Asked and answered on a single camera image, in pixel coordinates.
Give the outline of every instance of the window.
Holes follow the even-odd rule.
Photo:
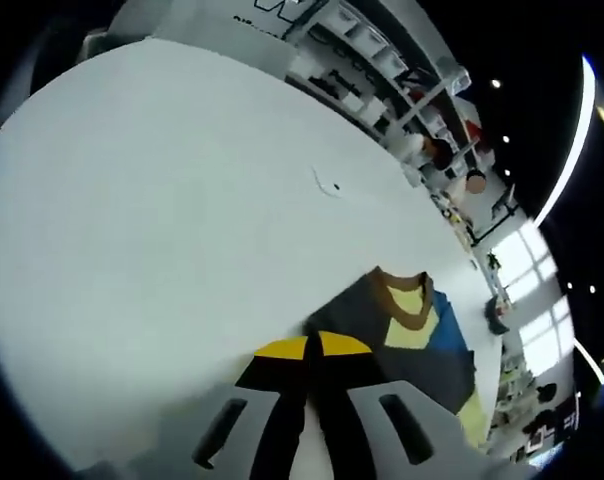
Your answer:
[[[560,346],[555,329],[551,328],[524,346],[526,366],[539,377],[560,361]]]
[[[502,240],[493,253],[502,266],[498,278],[512,302],[526,297],[558,269],[544,237],[530,221]]]
[[[546,332],[552,326],[553,319],[551,318],[551,313],[543,313],[531,323],[526,324],[520,329],[520,338],[522,339],[522,343],[526,345],[531,340],[534,340],[542,333]]]
[[[562,297],[553,307],[520,329],[524,358],[534,376],[546,372],[573,351],[573,322]]]
[[[523,299],[557,272],[544,237],[532,222],[493,249],[502,268],[500,282],[512,302]],[[520,329],[527,367],[539,376],[573,350],[573,323],[566,297]]]
[[[540,262],[540,266],[538,267],[540,270],[540,276],[542,280],[548,280],[551,278],[555,272],[558,271],[558,267],[555,265],[553,261],[553,257],[551,255],[547,255],[547,257]]]
[[[517,302],[521,298],[526,297],[540,285],[540,278],[537,273],[531,270],[515,283],[509,285],[506,291],[512,302]]]

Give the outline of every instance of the white shelf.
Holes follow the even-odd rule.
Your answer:
[[[400,88],[400,86],[395,82],[394,79],[389,78],[386,75],[386,73],[384,73],[384,71],[382,71],[382,69],[380,68],[380,66],[375,61],[375,59],[372,58],[372,57],[370,57],[370,56],[368,56],[364,52],[362,52],[362,50],[360,50],[357,46],[355,46],[353,44],[353,42],[351,41],[351,39],[349,37],[347,37],[346,35],[343,35],[342,33],[336,32],[329,25],[319,24],[319,26],[321,28],[323,28],[324,30],[326,30],[327,32],[329,32],[334,37],[336,37],[341,42],[343,42],[346,45],[348,45],[351,49],[353,49],[354,51],[356,51],[358,53],[358,55],[360,55],[364,60],[366,60],[369,63],[369,65],[371,65],[382,76],[382,78],[384,78],[387,81],[387,83],[389,83],[389,85],[391,85],[393,87],[393,89],[399,94],[400,98],[402,98],[409,105],[409,108],[413,108],[415,106],[415,102],[413,101],[413,99],[411,97],[409,97],[409,95],[407,95]],[[382,50],[381,52],[377,53],[376,55],[380,55],[381,53],[383,53],[383,52],[385,52],[385,51],[387,51],[389,49],[395,50],[393,47],[388,46],[388,47],[385,47],[384,50]],[[424,126],[424,128],[426,129],[426,131],[429,132],[429,135],[431,135],[432,137],[435,138],[435,134],[437,132],[435,132],[431,128],[429,128],[429,125],[424,121],[424,118],[422,117],[422,115],[420,113],[418,113],[416,115],[416,117],[418,118],[418,120],[420,121],[420,123]]]
[[[369,22],[369,20],[366,18],[366,16],[365,16],[365,15],[363,15],[362,13],[360,13],[360,12],[357,10],[357,8],[355,8],[353,5],[351,5],[351,4],[350,4],[348,1],[344,1],[344,0],[342,0],[340,3],[343,3],[343,4],[347,5],[348,9],[349,9],[350,11],[354,12],[354,13],[355,13],[355,14],[358,16],[358,18],[361,20],[361,23],[364,23],[364,24],[366,24],[366,25],[368,25],[368,26],[372,26],[373,28],[375,28],[375,30],[380,31],[380,29],[379,29],[378,27],[376,27],[375,25],[371,24],[371,23]],[[398,13],[398,12],[396,12],[396,9],[395,9],[395,8],[389,8],[390,6],[389,6],[389,5],[386,5],[386,2],[382,2],[382,4],[385,6],[385,8],[387,8],[387,10],[388,10],[389,12],[391,12],[391,13],[392,13],[394,16],[396,16],[396,18],[398,18],[398,21],[399,21],[401,24],[403,24],[403,25],[405,26],[405,28],[406,28],[406,32],[407,32],[408,37],[411,39],[411,41],[413,42],[413,44],[415,45],[415,47],[416,47],[417,49],[419,49],[420,51],[422,51],[422,52],[423,52],[423,56],[424,56],[424,57],[425,57],[425,59],[426,59],[426,60],[429,62],[429,66],[431,67],[431,70],[432,70],[433,72],[435,72],[435,73],[436,73],[436,75],[437,75],[438,79],[439,79],[439,80],[442,80],[442,75],[441,75],[441,72],[440,72],[439,67],[436,65],[436,63],[435,63],[435,61],[433,60],[432,56],[431,56],[431,55],[429,55],[429,50],[428,50],[428,49],[426,49],[425,47],[423,47],[423,44],[424,44],[425,42],[424,42],[424,41],[422,41],[422,42],[418,41],[418,40],[417,40],[416,38],[414,38],[414,36],[411,34],[411,31],[413,30],[413,28],[418,28],[418,29],[421,29],[421,30],[424,30],[424,31],[429,31],[429,32],[431,33],[431,35],[429,36],[429,40],[430,40],[430,42],[433,42],[433,41],[435,41],[435,40],[439,40],[439,41],[440,41],[440,43],[442,44],[443,49],[442,49],[442,51],[440,52],[439,56],[442,56],[442,55],[451,56],[451,57],[453,56],[453,55],[452,55],[452,53],[450,53],[450,50],[448,50],[448,47],[446,46],[446,43],[444,43],[444,40],[441,38],[441,36],[440,36],[439,32],[437,31],[437,29],[435,28],[435,26],[432,24],[432,22],[431,22],[431,21],[430,21],[430,19],[428,18],[428,16],[426,16],[426,14],[425,14],[425,13],[422,11],[421,13],[422,13],[422,15],[424,16],[424,18],[423,18],[423,19],[421,18],[420,22],[418,22],[417,24],[413,24],[413,25],[411,25],[411,26],[412,26],[412,28],[408,28],[408,26],[407,26],[407,25],[405,25],[405,22],[401,21],[401,20],[400,20],[400,18],[398,17],[398,15],[397,15],[397,13]],[[342,34],[339,34],[339,33],[337,33],[337,32],[334,32],[334,31],[333,31],[333,30],[331,30],[331,28],[330,28],[330,27],[328,27],[327,25],[324,25],[324,24],[321,24],[321,25],[322,25],[322,27],[323,27],[323,28],[325,28],[326,30],[328,30],[329,32],[331,32],[333,35],[335,35],[335,36],[336,36],[336,37],[338,37],[339,39],[341,39],[341,40],[343,40],[343,41],[347,42],[347,44],[349,44],[349,45],[350,45],[350,46],[351,46],[351,47],[352,47],[354,50],[356,50],[356,51],[357,51],[359,54],[362,54],[362,52],[358,51],[358,49],[357,49],[357,48],[353,47],[353,45],[352,45],[352,44],[351,44],[351,42],[349,41],[349,38],[348,38],[348,37],[346,37],[346,36],[344,36],[344,35],[342,35]],[[392,44],[392,43],[390,43],[390,46],[389,46],[389,47],[387,47],[387,48],[391,48],[391,49],[393,49],[393,50],[396,50],[396,51],[397,51],[397,49],[395,49],[395,48],[393,47],[393,44]],[[411,99],[411,98],[410,98],[408,95],[406,95],[406,94],[405,94],[405,93],[404,93],[404,92],[403,92],[403,91],[400,89],[399,85],[397,85],[397,83],[396,83],[396,82],[395,82],[393,79],[389,79],[389,78],[388,78],[386,75],[384,75],[384,73],[383,73],[383,72],[381,72],[381,71],[380,71],[380,69],[379,69],[379,68],[378,68],[378,66],[375,64],[375,61],[374,61],[372,58],[367,57],[366,55],[362,55],[362,56],[363,56],[363,58],[365,58],[366,60],[368,60],[368,61],[369,61],[369,63],[370,63],[370,64],[371,64],[371,65],[372,65],[374,68],[376,68],[376,70],[378,70],[378,71],[380,72],[380,74],[382,74],[382,76],[385,78],[385,80],[387,80],[387,81],[389,82],[389,84],[390,84],[390,85],[391,85],[391,86],[392,86],[392,87],[393,87],[393,88],[394,88],[396,91],[398,91],[398,93],[400,93],[400,96],[401,96],[401,97],[402,97],[402,98],[403,98],[403,99],[404,99],[404,100],[407,102],[407,104],[409,105],[409,107],[410,107],[410,108],[412,108],[412,107],[415,105],[415,102],[413,102],[413,100],[412,100],[412,99]],[[460,111],[459,111],[459,109],[457,108],[457,105],[455,104],[455,101],[454,101],[453,96],[452,96],[452,95],[449,93],[448,89],[445,89],[445,92],[442,92],[442,93],[443,93],[444,95],[446,95],[446,97],[447,97],[447,101],[448,101],[448,102],[450,102],[450,103],[451,103],[451,105],[453,106],[453,110],[455,111],[455,113],[456,113],[456,115],[457,115],[457,117],[458,117],[458,118],[457,118],[457,120],[459,121],[459,124],[460,124],[460,125],[461,125],[461,127],[462,127],[462,128],[461,128],[461,130],[462,130],[462,131],[463,131],[463,133],[464,133],[464,137],[465,137],[465,143],[464,143],[463,145],[461,145],[459,141],[458,141],[458,142],[456,142],[456,143],[458,143],[458,151],[459,151],[459,150],[463,149],[463,148],[464,148],[466,145],[468,145],[469,143],[471,143],[471,136],[469,135],[469,132],[468,132],[468,130],[467,130],[467,128],[466,128],[466,124],[465,124],[465,122],[464,122],[464,120],[463,120],[463,117],[462,117],[462,115],[460,114]],[[429,129],[429,128],[427,127],[426,122],[424,121],[424,118],[422,117],[422,115],[421,115],[419,112],[418,112],[418,114],[416,115],[416,117],[418,118],[419,122],[420,122],[420,123],[421,123],[421,124],[422,124],[422,125],[423,125],[423,126],[426,128],[426,130],[429,132],[429,134],[430,134],[432,137],[435,137],[435,134],[436,134],[437,132],[433,132],[431,129]],[[472,149],[471,149],[471,152],[472,152],[473,156],[475,157],[475,161],[476,161],[476,163],[479,165],[479,164],[481,163],[481,161],[480,161],[480,159],[479,159],[479,157],[478,157],[477,152],[475,151],[475,148],[472,148]]]

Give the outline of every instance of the light yellow patch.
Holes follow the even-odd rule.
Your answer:
[[[473,447],[478,448],[486,441],[487,417],[482,410],[477,389],[473,391],[473,395],[466,401],[457,417],[462,424],[467,441]]]
[[[331,332],[320,332],[324,356],[371,353],[371,349],[359,340]]]
[[[255,352],[255,356],[302,360],[304,358],[305,346],[306,337],[287,338],[286,340],[269,343]]]
[[[395,288],[389,288],[389,291],[393,296],[393,301],[405,312],[416,315],[422,310],[422,295],[420,290],[404,292]],[[395,348],[424,348],[429,343],[431,334],[438,322],[439,318],[433,307],[429,310],[426,322],[420,330],[404,328],[395,318],[391,318],[384,344]]]

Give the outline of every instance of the box on shelf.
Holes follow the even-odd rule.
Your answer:
[[[453,153],[456,153],[460,150],[457,142],[455,141],[455,138],[453,137],[453,134],[451,133],[451,130],[449,130],[448,128],[443,128],[443,129],[439,130],[435,134],[435,136],[441,140],[444,140],[449,145],[451,145],[451,151]]]
[[[289,66],[289,72],[295,73],[304,79],[320,77],[324,70],[324,65],[304,50],[298,51],[298,56],[293,59]]]
[[[437,108],[427,105],[421,111],[421,119],[430,132],[439,132],[446,128],[446,123]]]
[[[358,51],[369,57],[380,53],[389,44],[382,34],[370,25],[360,25],[356,28],[351,40]]]
[[[373,126],[385,111],[386,105],[379,98],[373,97],[358,112],[358,117],[367,125]]]
[[[344,35],[360,23],[360,18],[346,6],[338,4],[320,23]]]
[[[457,95],[471,86],[471,77],[466,68],[451,57],[441,57],[435,62],[440,69],[448,85],[446,87],[450,95]]]
[[[340,101],[346,108],[351,110],[353,113],[360,111],[364,106],[364,102],[362,101],[362,99],[355,95],[353,92],[347,92],[346,95],[344,95],[340,99]]]
[[[376,58],[378,67],[388,78],[395,78],[402,72],[406,72],[409,67],[402,61],[400,55],[395,50],[387,50]]]

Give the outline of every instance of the led light strip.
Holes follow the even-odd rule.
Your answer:
[[[589,367],[591,367],[593,373],[595,373],[595,376],[598,377],[598,381],[600,382],[600,384],[604,385],[604,373],[602,372],[602,369],[599,367],[599,365],[595,363],[593,357],[589,355],[589,352],[586,351],[586,349],[582,346],[582,344],[578,341],[577,338],[573,339],[573,345],[575,345],[575,348],[578,349],[578,352],[582,354],[582,356],[586,360],[586,363],[589,364]]]
[[[564,162],[564,168],[562,169],[562,173],[560,174],[555,187],[553,187],[553,190],[551,191],[551,195],[549,195],[544,207],[542,207],[542,210],[540,210],[537,218],[533,221],[533,224],[536,227],[540,226],[551,209],[554,207],[555,202],[557,202],[558,198],[560,198],[562,191],[566,187],[566,184],[573,173],[575,165],[578,163],[578,158],[582,152],[582,147],[584,147],[586,135],[589,132],[591,114],[593,113],[593,105],[595,104],[595,74],[593,73],[591,65],[589,65],[589,62],[587,62],[586,58],[584,57],[582,57],[582,70],[584,72],[582,106],[580,107],[578,126],[575,129],[575,136],[573,137],[573,145],[571,145],[569,155],[566,157],[566,162]]]

